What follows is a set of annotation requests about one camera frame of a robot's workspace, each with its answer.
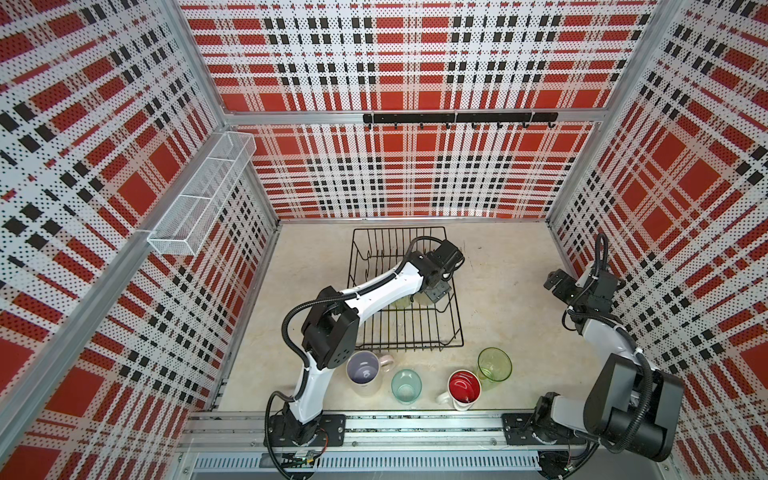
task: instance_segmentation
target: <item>mug handle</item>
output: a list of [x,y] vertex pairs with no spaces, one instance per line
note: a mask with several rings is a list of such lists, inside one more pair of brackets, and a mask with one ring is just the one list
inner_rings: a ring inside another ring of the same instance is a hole
[[379,358],[379,366],[380,367],[387,367],[382,368],[383,372],[388,372],[392,369],[392,367],[395,365],[395,357],[391,355],[384,355]]
[[451,401],[451,393],[450,392],[443,392],[440,395],[437,396],[435,401],[437,403],[448,403]]

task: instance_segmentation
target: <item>red mug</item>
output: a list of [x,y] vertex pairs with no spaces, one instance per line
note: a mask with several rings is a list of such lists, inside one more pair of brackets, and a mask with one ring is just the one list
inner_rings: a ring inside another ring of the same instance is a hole
[[469,410],[480,398],[482,387],[478,377],[469,370],[456,370],[448,378],[448,391],[437,397],[437,403],[452,402],[461,412]]

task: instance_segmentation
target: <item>green glass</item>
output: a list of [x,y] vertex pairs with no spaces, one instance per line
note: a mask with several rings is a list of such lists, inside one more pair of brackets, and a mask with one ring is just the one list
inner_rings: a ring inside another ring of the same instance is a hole
[[392,377],[392,394],[403,405],[414,403],[421,393],[422,379],[413,370],[400,370]]
[[483,390],[492,389],[512,374],[512,361],[504,350],[487,348],[478,355],[475,374],[480,379]]

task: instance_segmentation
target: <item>black mounting plate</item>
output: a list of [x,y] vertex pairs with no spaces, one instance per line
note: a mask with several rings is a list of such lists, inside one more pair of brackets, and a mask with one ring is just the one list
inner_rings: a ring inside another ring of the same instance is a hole
[[[502,425],[507,445],[542,445],[534,436],[529,423],[533,413],[502,413]],[[554,445],[586,445],[587,441],[578,437],[566,440],[558,440]]]
[[[283,423],[285,417],[282,415],[272,415],[270,417],[270,430],[273,432],[283,432],[285,428]],[[328,446],[340,447],[344,444],[344,428],[346,424],[346,415],[321,415],[319,427],[328,432]],[[286,437],[278,437],[274,433],[270,434],[270,444],[273,447],[296,447],[295,443]],[[305,447],[320,447],[326,444],[326,438],[322,432],[315,435],[315,438]]]

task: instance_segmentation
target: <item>black wire dish rack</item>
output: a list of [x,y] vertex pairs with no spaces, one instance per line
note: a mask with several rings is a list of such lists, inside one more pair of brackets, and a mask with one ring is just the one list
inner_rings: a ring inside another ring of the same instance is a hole
[[[365,283],[397,266],[416,237],[445,239],[445,227],[356,228],[349,254],[347,288]],[[419,240],[413,247],[422,253],[437,243]],[[438,349],[464,346],[458,314],[456,285],[437,303],[429,304],[423,293],[390,303],[362,324],[357,333],[358,350]]]

